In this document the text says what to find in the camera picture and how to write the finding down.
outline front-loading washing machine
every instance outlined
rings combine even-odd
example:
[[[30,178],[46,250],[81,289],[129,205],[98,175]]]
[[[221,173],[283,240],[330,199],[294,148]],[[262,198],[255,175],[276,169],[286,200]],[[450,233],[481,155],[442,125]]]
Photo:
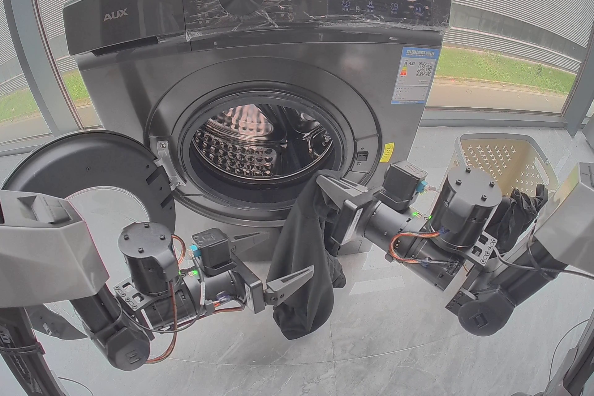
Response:
[[[172,231],[177,202],[238,253],[271,249],[316,170],[373,187],[407,158],[450,5],[73,0],[68,49],[106,130],[42,146],[4,188],[118,187]]]

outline warning sticker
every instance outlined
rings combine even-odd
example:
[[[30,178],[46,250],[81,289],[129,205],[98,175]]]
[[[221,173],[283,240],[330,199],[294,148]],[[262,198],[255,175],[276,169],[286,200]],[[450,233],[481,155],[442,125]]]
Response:
[[[405,46],[402,49],[392,104],[423,104],[427,101],[439,56],[440,51],[433,48]]]
[[[388,163],[394,152],[394,142],[384,144],[384,153],[381,155],[380,163]]]

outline laundry basket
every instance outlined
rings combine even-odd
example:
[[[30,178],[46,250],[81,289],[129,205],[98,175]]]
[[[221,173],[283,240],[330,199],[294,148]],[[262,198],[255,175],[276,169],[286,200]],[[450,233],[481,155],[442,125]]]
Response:
[[[545,154],[527,135],[515,133],[465,133],[456,139],[448,168],[470,166],[490,173],[501,192],[514,188],[528,196],[536,195],[536,185],[545,184],[549,193],[559,187],[553,167]]]

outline aux logo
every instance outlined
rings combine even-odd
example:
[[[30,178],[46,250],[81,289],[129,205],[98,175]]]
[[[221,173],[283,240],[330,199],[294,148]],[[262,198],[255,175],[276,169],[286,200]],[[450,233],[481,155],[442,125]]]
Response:
[[[103,21],[115,20],[116,18],[119,18],[121,16],[128,16],[126,10],[127,8],[124,8],[123,10],[118,10],[115,13],[111,12],[110,14],[105,14],[105,16],[103,17]]]

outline black cloth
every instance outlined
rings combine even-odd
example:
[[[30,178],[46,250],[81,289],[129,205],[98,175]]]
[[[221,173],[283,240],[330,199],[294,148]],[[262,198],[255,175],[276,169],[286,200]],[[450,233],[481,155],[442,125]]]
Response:
[[[536,196],[528,196],[514,188],[510,196],[504,196],[495,210],[485,231],[497,238],[497,249],[508,252],[516,245],[518,237],[534,221],[540,209],[549,199],[543,184],[536,185]]]
[[[338,214],[335,206],[324,200],[316,183],[319,175],[340,178],[337,171],[320,170],[305,185],[280,232],[266,279],[271,281],[315,266],[313,277],[274,308],[274,321],[289,340],[321,327],[334,306],[333,288],[343,288],[346,284],[338,259],[326,250],[332,244],[328,236],[324,239],[324,230],[327,224],[336,221]]]

